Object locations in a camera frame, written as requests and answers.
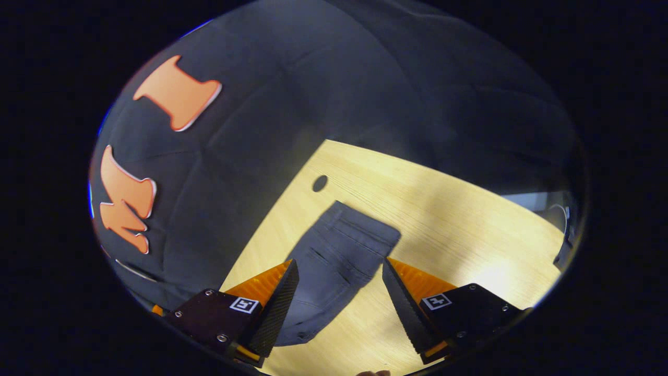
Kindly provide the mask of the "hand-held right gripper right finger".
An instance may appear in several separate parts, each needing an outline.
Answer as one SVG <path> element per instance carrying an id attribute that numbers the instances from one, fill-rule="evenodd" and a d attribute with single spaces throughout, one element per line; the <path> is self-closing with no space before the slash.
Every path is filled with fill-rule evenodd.
<path id="1" fill-rule="evenodd" d="M 396 257 L 383 261 L 382 280 L 408 340 L 422 364 L 454 362 L 491 344 L 531 309 L 483 267 L 456 271 L 421 267 Z"/>

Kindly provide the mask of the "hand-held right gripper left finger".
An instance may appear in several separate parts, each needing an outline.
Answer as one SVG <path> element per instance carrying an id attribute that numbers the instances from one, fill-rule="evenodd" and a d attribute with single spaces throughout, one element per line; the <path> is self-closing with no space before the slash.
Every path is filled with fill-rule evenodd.
<path id="1" fill-rule="evenodd" d="M 287 260 L 224 292 L 205 289 L 166 314 L 165 321 L 224 361 L 261 368 L 298 283 L 296 261 Z"/>

